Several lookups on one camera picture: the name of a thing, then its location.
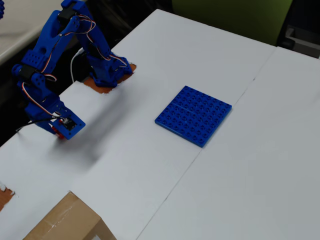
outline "orange mat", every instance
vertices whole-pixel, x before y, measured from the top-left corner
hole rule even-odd
[[[5,204],[13,197],[12,191],[8,188],[5,191],[0,190],[0,211],[4,208]]]

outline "white table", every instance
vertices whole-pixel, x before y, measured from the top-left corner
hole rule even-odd
[[[0,19],[0,65],[35,40],[62,0],[4,0]]]
[[[86,123],[79,134],[60,142],[28,126],[0,148],[16,192],[0,236],[21,239],[72,190],[118,240],[135,240],[201,151],[155,118],[185,85],[234,105],[275,49],[156,10],[113,49],[133,76],[109,94],[76,82],[61,95]]]
[[[320,61],[277,48],[138,240],[320,239]]]

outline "white cable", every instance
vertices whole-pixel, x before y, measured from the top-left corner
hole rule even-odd
[[[76,58],[77,56],[79,56],[80,54],[82,54],[84,51],[85,51],[85,50],[84,50],[84,48],[83,48],[83,47],[82,47],[82,48],[80,48],[80,49],[78,50],[78,52],[77,52],[77,53],[73,56],[73,58],[71,59],[71,62],[70,62],[70,71],[71,71],[71,79],[72,79],[72,83],[74,83],[74,82],[75,82],[74,74],[73,74],[73,72],[72,72],[72,63],[74,62],[75,58]]]
[[[21,85],[21,88],[22,88],[22,91],[25,93],[25,95],[35,104],[37,105],[39,108],[41,108],[44,112],[46,112],[47,114],[53,116],[53,117],[60,117],[61,114],[57,114],[56,112],[54,113],[51,113],[49,112],[47,109],[45,109],[43,106],[41,106],[36,100],[34,100],[30,95],[29,93],[27,92],[26,88],[25,88],[25,82],[22,83]]]

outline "brown cardboard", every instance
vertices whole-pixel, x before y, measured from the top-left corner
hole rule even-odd
[[[24,240],[116,240],[90,207],[69,192]]]
[[[130,67],[132,69],[132,72],[134,72],[137,68],[137,66],[134,64],[130,64]],[[132,74],[124,75],[122,78],[119,79],[118,84],[123,82],[124,80],[127,80],[130,76],[132,76]],[[89,77],[87,80],[84,81],[84,85],[87,85],[88,87],[92,88],[93,90],[95,90],[96,92],[98,92],[100,94],[107,94],[113,89],[113,87],[96,86],[95,81],[91,77]]]

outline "blue lego baseplate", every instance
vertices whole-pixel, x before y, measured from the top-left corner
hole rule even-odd
[[[203,147],[231,109],[231,105],[185,86],[155,123]]]

